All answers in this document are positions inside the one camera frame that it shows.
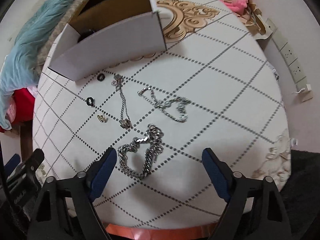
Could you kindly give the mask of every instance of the silver chain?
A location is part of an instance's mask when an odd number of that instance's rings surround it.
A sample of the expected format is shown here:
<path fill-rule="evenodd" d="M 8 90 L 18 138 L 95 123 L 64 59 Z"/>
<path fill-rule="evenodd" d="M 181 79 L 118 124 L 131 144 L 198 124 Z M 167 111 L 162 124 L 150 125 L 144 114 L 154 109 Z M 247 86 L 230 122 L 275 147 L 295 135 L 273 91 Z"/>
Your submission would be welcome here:
<path fill-rule="evenodd" d="M 125 100 L 123 91 L 122 91 L 122 83 L 124 82 L 123 76 L 119 74 L 114 74 L 113 76 L 114 80 L 112 81 L 112 85 L 116 87 L 116 91 L 119 91 L 120 97 L 122 99 L 122 107 L 121 107 L 121 114 L 120 114 L 120 126 L 124 129 L 128 129 L 131 127 L 131 122 L 130 122 L 130 117 L 128 115 L 128 110 L 127 110 L 127 101 Z M 123 119 L 123 112 L 125 109 L 125 114 L 127 115 L 126 119 Z"/>
<path fill-rule="evenodd" d="M 143 95 L 144 92 L 150 90 L 151 91 L 151 98 L 152 101 L 145 97 Z M 185 106 L 190 104 L 191 101 L 187 98 L 183 97 L 176 97 L 174 99 L 171 99 L 169 101 L 166 101 L 163 105 L 156 99 L 154 91 L 150 88 L 144 88 L 143 90 L 138 92 L 138 95 L 143 97 L 146 101 L 148 101 L 150 104 L 154 106 L 154 108 L 158 108 L 162 113 L 164 113 L 166 116 L 170 117 L 172 120 L 176 122 L 185 122 L 188 119 L 187 112 L 185 110 Z M 179 102 L 177 106 L 177 110 L 180 113 L 180 119 L 173 117 L 171 114 L 169 114 L 167 111 L 165 111 L 166 108 L 170 107 L 172 103 Z"/>
<path fill-rule="evenodd" d="M 134 137 L 130 144 L 124 144 L 118 148 L 119 164 L 125 174 L 128 174 L 137 179 L 144 179 L 151 173 L 152 164 L 156 162 L 157 156 L 162 153 L 163 147 L 162 137 L 163 132 L 153 124 L 148 124 L 145 138 Z M 150 147 L 145 152 L 145 161 L 142 172 L 139 173 L 130 169 L 127 166 L 128 156 L 127 152 L 137 152 L 141 143 L 149 143 Z"/>

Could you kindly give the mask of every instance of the chunky silver chain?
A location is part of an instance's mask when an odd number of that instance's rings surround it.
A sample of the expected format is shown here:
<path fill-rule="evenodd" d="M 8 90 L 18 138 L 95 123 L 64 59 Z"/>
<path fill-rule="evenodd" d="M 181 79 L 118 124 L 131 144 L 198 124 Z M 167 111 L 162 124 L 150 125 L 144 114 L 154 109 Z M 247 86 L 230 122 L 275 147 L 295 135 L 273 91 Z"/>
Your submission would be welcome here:
<path fill-rule="evenodd" d="M 150 90 L 151 91 L 151 98 L 152 101 L 145 97 L 143 95 L 144 92 Z M 148 101 L 150 104 L 154 106 L 154 108 L 158 108 L 162 113 L 164 113 L 166 116 L 170 117 L 172 120 L 176 122 L 185 122 L 188 119 L 187 112 L 185 110 L 185 106 L 190 104 L 191 101 L 187 98 L 183 97 L 176 97 L 174 99 L 171 99 L 169 101 L 166 101 L 163 105 L 156 99 L 154 91 L 150 88 L 144 88 L 143 90 L 138 92 L 138 95 L 143 97 L 146 101 Z M 180 119 L 173 117 L 171 114 L 169 114 L 167 111 L 165 111 L 166 108 L 170 107 L 172 103 L 179 102 L 177 106 L 177 110 L 180 113 Z"/>
<path fill-rule="evenodd" d="M 122 83 L 124 82 L 123 76 L 119 74 L 114 74 L 113 76 L 114 80 L 111 83 L 113 86 L 116 87 L 116 91 L 119 91 L 121 99 L 122 99 L 122 107 L 121 107 L 121 114 L 120 114 L 120 126 L 122 128 L 128 129 L 131 127 L 131 122 L 130 122 L 130 117 L 128 115 L 128 110 L 127 110 L 127 101 L 125 100 L 124 94 L 122 92 Z M 125 109 L 125 114 L 127 115 L 126 119 L 123 119 L 123 112 Z"/>
<path fill-rule="evenodd" d="M 118 148 L 119 164 L 121 169 L 125 174 L 128 174 L 137 179 L 144 179 L 151 173 L 152 164 L 156 162 L 157 156 L 163 151 L 163 147 L 161 146 L 161 138 L 163 137 L 163 132 L 161 131 L 161 129 L 154 126 L 153 124 L 148 124 L 146 135 L 147 136 L 145 138 L 134 137 L 130 144 L 124 144 Z M 137 152 L 141 143 L 149 143 L 150 147 L 145 152 L 143 169 L 142 172 L 139 173 L 127 166 L 127 152 Z"/>

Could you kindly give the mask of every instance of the light blue comforter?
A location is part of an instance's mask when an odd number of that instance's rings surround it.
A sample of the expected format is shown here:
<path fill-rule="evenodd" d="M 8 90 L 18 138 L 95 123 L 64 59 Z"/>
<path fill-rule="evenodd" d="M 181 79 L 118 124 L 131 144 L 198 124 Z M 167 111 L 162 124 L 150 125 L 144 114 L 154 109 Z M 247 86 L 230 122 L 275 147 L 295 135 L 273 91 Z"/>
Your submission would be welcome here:
<path fill-rule="evenodd" d="M 38 51 L 73 1 L 47 0 L 20 30 L 0 74 L 0 126 L 3 129 L 11 129 L 5 116 L 13 92 L 38 85 L 39 75 L 35 71 Z"/>

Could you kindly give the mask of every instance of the silver bracelet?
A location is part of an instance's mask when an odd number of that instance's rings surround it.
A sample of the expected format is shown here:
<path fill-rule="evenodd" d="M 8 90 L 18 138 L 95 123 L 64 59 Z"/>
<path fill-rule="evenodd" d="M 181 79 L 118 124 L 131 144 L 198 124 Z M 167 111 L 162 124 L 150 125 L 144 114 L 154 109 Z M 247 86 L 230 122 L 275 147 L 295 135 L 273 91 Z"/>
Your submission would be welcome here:
<path fill-rule="evenodd" d="M 156 162 L 157 156 L 162 153 L 163 147 L 162 137 L 163 132 L 153 124 L 148 124 L 145 138 L 134 137 L 130 144 L 124 144 L 118 148 L 119 164 L 125 174 L 135 177 L 137 179 L 144 179 L 151 173 L 152 164 Z M 127 152 L 137 152 L 141 143 L 149 143 L 150 147 L 145 151 L 145 161 L 142 172 L 139 173 L 130 169 L 127 166 L 128 156 Z"/>
<path fill-rule="evenodd" d="M 122 92 L 123 81 L 124 81 L 123 76 L 121 76 L 119 74 L 114 74 L 114 80 L 111 84 L 116 87 L 116 91 L 119 91 L 121 99 L 122 99 L 122 108 L 121 108 L 121 114 L 120 114 L 120 126 L 124 129 L 129 129 L 131 127 L 131 121 L 130 121 L 130 117 L 128 115 L 127 101 L 125 100 L 125 97 Z M 123 119 L 124 109 L 125 109 L 125 113 L 127 115 L 126 119 Z"/>
<path fill-rule="evenodd" d="M 147 90 L 151 91 L 151 98 L 153 101 L 151 101 L 150 99 L 148 99 L 147 97 L 145 97 L 143 95 L 144 92 L 146 92 Z M 176 121 L 176 122 L 185 122 L 188 118 L 187 112 L 185 110 L 185 106 L 190 104 L 191 101 L 187 98 L 183 98 L 183 97 L 176 97 L 174 99 L 171 99 L 169 101 L 166 101 L 163 105 L 156 99 L 155 93 L 154 91 L 150 88 L 144 88 L 143 90 L 138 92 L 138 95 L 143 97 L 146 101 L 148 101 L 150 104 L 152 104 L 154 106 L 154 108 L 159 109 L 162 113 L 164 113 L 166 116 L 170 117 L 172 120 Z M 177 110 L 180 113 L 180 119 L 173 117 L 171 114 L 169 114 L 167 111 L 165 111 L 166 108 L 170 107 L 172 103 L 174 102 L 179 102 L 178 106 L 177 106 Z"/>

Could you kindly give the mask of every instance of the ring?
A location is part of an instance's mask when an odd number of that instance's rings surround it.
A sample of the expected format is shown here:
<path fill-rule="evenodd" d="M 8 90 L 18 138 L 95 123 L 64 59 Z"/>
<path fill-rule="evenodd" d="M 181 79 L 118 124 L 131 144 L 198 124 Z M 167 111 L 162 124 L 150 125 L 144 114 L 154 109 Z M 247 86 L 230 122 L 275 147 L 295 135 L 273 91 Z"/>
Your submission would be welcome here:
<path fill-rule="evenodd" d="M 98 76 L 97 76 L 97 79 L 99 80 L 99 81 L 103 81 L 104 79 L 105 79 L 105 75 L 103 74 L 103 73 L 100 73 Z"/>
<path fill-rule="evenodd" d="M 94 99 L 93 98 L 87 98 L 87 100 L 85 102 L 87 103 L 88 106 L 93 106 Z"/>

